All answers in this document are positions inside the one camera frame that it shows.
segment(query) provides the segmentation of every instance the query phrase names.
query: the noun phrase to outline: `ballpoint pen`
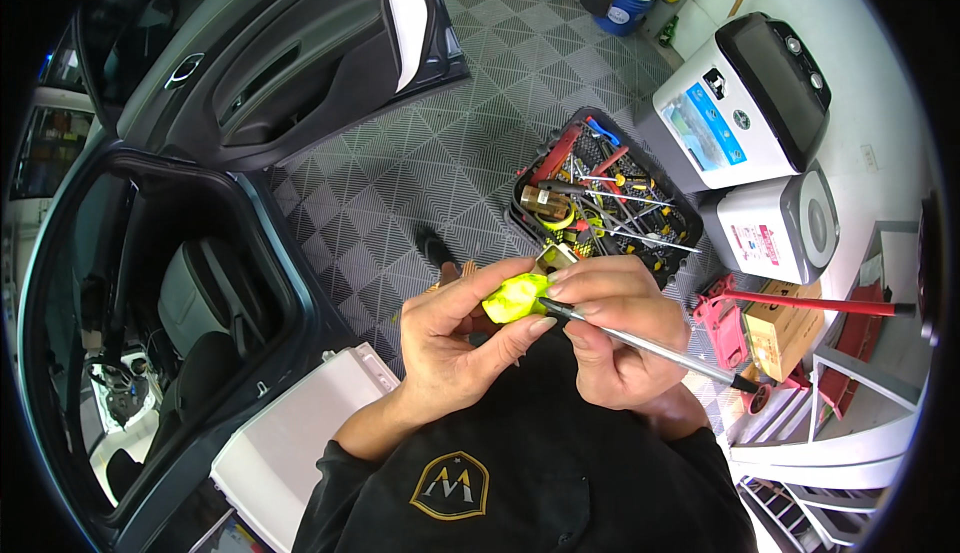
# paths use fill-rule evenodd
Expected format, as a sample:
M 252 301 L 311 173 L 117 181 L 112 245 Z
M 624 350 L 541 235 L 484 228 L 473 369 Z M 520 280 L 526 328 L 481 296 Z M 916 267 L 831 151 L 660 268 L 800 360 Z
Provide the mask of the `ballpoint pen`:
M 586 318 L 574 311 L 570 305 L 559 303 L 552 298 L 547 298 L 546 296 L 539 296 L 537 300 L 547 308 L 547 311 L 557 314 L 558 316 L 568 320 L 587 321 Z M 668 361 L 672 361 L 682 368 L 687 368 L 691 372 L 695 372 L 700 376 L 715 380 L 720 384 L 731 386 L 734 389 L 738 389 L 746 393 L 755 393 L 758 390 L 757 384 L 747 380 L 731 369 L 723 369 L 722 367 L 714 366 L 707 363 L 703 359 L 700 359 L 699 357 L 694 357 L 693 355 L 678 351 L 674 348 L 663 346 L 662 344 L 655 343 L 653 341 L 648 341 L 640 336 L 630 334 L 629 332 L 605 328 L 599 325 L 596 326 L 596 328 L 612 339 L 620 341 L 626 345 L 630 345 L 631 347 L 636 347 L 637 349 L 650 352 L 651 354 L 662 357 Z

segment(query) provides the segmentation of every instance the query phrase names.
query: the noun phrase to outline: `embroidered logo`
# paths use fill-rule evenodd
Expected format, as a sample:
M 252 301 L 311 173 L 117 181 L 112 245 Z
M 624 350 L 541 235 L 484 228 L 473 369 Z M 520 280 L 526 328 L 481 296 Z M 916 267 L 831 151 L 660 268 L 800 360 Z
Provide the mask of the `embroidered logo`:
M 484 516 L 489 486 L 483 463 L 463 451 L 447 453 L 426 464 L 410 504 L 443 521 Z

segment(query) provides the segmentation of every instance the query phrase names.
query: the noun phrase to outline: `blue handle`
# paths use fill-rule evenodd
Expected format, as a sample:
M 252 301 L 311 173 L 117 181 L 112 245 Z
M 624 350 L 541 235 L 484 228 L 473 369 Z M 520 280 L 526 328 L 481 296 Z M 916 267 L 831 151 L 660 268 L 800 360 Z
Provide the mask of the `blue handle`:
M 613 134 L 612 132 L 610 132 L 609 130 L 606 130 L 606 129 L 600 127 L 600 125 L 597 124 L 597 121 L 594 120 L 594 118 L 590 118 L 590 119 L 586 120 L 586 125 L 589 126 L 589 127 L 591 127 L 591 128 L 593 128 L 594 131 L 600 133 L 601 135 L 606 136 L 606 138 L 609 139 L 609 142 L 611 142 L 614 147 L 619 147 L 619 146 L 620 146 L 620 139 L 617 138 L 616 136 L 614 136 L 614 134 Z

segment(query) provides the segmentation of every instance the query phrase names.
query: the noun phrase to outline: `blue barrel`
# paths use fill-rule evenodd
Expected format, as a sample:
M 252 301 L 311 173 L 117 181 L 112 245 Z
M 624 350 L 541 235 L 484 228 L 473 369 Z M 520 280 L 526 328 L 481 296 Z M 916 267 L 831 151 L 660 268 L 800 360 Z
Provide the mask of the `blue barrel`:
M 626 37 L 637 29 L 643 15 L 653 7 L 654 0 L 612 0 L 606 17 L 594 16 L 597 26 L 618 37 Z

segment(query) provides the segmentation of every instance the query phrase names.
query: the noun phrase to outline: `black car seat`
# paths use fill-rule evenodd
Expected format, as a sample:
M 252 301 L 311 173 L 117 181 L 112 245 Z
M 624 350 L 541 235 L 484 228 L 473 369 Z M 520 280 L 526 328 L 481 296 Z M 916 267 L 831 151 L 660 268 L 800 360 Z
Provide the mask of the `black car seat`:
M 174 434 L 204 409 L 242 365 L 230 334 L 214 331 L 199 337 L 183 360 L 176 379 L 163 393 L 159 424 L 144 463 L 134 461 L 122 448 L 117 449 L 107 462 L 106 482 L 117 500 L 123 499 L 143 472 L 144 465 L 149 464 Z
M 270 320 L 250 276 L 231 246 L 212 236 L 176 249 L 163 274 L 156 311 L 183 358 L 210 331 L 231 335 L 241 357 L 270 335 Z

